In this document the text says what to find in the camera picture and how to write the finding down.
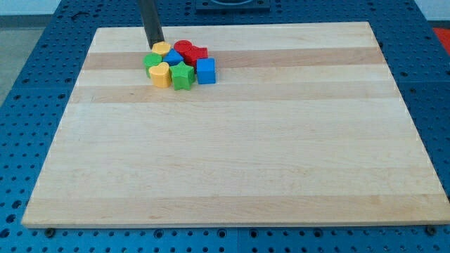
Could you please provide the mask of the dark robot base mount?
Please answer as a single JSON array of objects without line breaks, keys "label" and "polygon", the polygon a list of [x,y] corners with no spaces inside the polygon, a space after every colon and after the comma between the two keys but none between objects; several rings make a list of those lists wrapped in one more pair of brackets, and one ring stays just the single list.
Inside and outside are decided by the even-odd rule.
[{"label": "dark robot base mount", "polygon": [[269,11],[271,0],[195,0],[198,13],[210,11]]}]

